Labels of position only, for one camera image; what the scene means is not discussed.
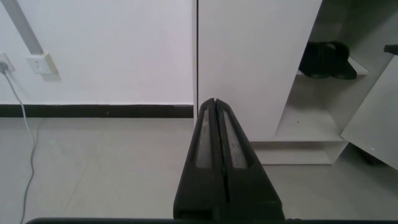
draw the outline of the slipper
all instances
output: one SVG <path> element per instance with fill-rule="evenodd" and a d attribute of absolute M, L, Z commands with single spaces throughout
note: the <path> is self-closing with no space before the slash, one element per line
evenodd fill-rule
<path fill-rule="evenodd" d="M 326 42 L 308 42 L 298 69 L 311 78 L 330 76 L 330 62 L 334 61 L 335 51 L 325 47 Z"/>
<path fill-rule="evenodd" d="M 357 77 L 356 70 L 348 62 L 349 48 L 347 45 L 338 41 L 327 42 L 324 48 L 333 49 L 335 51 L 334 59 L 329 64 L 330 75 L 333 78 L 354 80 Z"/>

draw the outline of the cabinet door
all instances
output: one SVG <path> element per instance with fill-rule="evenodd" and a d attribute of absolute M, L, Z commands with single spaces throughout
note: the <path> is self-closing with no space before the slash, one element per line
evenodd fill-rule
<path fill-rule="evenodd" d="M 394 56 L 341 137 L 398 169 L 398 56 Z"/>
<path fill-rule="evenodd" d="M 198 104 L 229 104 L 251 141 L 277 130 L 321 0 L 198 2 Z"/>

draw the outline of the tiled floor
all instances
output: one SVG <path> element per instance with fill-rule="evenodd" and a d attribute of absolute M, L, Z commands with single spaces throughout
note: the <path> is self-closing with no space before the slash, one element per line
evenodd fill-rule
<path fill-rule="evenodd" d="M 192 119 L 29 119 L 36 175 L 25 220 L 172 218 Z M 31 141 L 0 118 L 0 223 L 18 223 Z M 396 219 L 398 172 L 346 151 L 333 166 L 266 166 L 288 218 Z"/>

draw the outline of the electrical outlet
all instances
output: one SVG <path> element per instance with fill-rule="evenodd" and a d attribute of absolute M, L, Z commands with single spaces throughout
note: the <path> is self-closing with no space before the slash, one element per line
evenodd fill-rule
<path fill-rule="evenodd" d="M 5 62 L 8 65 L 8 70 L 13 72 L 15 71 L 14 66 L 12 66 L 12 63 L 8 59 L 6 53 L 0 52 L 0 62 Z"/>
<path fill-rule="evenodd" d="M 49 53 L 30 55 L 26 57 L 26 60 L 36 74 L 58 74 L 58 70 Z"/>

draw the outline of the power cord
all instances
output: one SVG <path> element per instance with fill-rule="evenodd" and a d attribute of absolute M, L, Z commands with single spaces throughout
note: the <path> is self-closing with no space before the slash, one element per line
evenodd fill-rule
<path fill-rule="evenodd" d="M 19 104 L 21 105 L 22 114 L 23 114 L 23 117 L 24 117 L 25 125 L 26 125 L 26 128 L 27 128 L 30 136 L 32 137 L 32 141 L 33 141 L 32 151 L 30 153 L 30 168 L 32 169 L 32 175 L 30 176 L 29 182 L 26 185 L 25 194 L 24 194 L 24 204 L 23 204 L 23 208 L 22 208 L 22 216 L 21 216 L 21 221 L 20 221 L 20 224 L 23 224 L 24 219 L 25 219 L 27 193 L 29 191 L 30 183 L 32 183 L 33 176 L 35 175 L 35 169 L 34 169 L 34 166 L 33 166 L 33 158 L 34 158 L 34 154 L 35 154 L 35 151 L 36 151 L 37 142 L 36 142 L 36 139 L 35 139 L 32 131 L 30 130 L 29 124 L 27 122 L 25 106 L 22 103 L 21 99 L 18 97 L 18 94 L 15 91 L 14 86 L 12 85 L 12 83 L 10 81 L 10 78 L 7 76 L 7 71 L 8 71 L 8 65 L 6 63 L 4 63 L 4 62 L 0 62 L 0 72 L 6 77 L 6 80 L 7 80 L 8 84 L 10 85 L 11 90 L 12 90 L 15 98 L 18 100 Z"/>

